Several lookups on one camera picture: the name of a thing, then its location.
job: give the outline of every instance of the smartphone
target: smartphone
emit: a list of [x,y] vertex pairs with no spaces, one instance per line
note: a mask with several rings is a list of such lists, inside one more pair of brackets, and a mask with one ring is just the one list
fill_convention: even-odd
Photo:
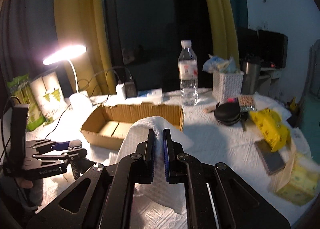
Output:
[[254,145],[259,152],[268,175],[272,175],[285,167],[280,153],[278,151],[271,152],[271,147],[265,140],[257,141]]

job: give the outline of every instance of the white wall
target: white wall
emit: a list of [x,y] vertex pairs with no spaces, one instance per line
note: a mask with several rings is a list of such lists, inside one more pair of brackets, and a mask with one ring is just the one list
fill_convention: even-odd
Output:
[[286,68],[279,81],[282,100],[303,92],[309,60],[309,49],[320,39],[320,11],[313,0],[247,0],[249,28],[267,22],[267,30],[288,36]]

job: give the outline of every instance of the yellow tissue pack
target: yellow tissue pack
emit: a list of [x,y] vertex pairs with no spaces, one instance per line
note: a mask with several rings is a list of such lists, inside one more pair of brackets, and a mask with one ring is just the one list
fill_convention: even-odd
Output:
[[271,152],[276,152],[285,146],[287,140],[290,139],[290,132],[281,122],[281,117],[277,112],[266,108],[262,111],[250,111],[249,115],[271,146]]
[[293,204],[305,205],[316,196],[319,172],[318,164],[296,152],[284,168],[276,195]]

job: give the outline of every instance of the green snack bag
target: green snack bag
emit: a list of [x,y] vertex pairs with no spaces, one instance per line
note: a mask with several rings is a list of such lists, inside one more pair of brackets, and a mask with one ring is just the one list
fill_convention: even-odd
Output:
[[7,82],[7,85],[11,95],[18,97],[21,103],[29,104],[27,129],[33,131],[45,122],[45,118],[33,96],[28,78],[29,74],[17,76],[12,82]]

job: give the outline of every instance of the lamp head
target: lamp head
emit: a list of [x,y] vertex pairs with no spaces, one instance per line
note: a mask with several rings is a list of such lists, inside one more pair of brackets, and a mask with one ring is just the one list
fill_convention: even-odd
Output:
[[46,57],[43,60],[43,64],[47,66],[62,60],[72,59],[80,56],[86,51],[87,51],[87,48],[82,45],[67,46],[57,51],[56,53],[50,55],[49,57]]

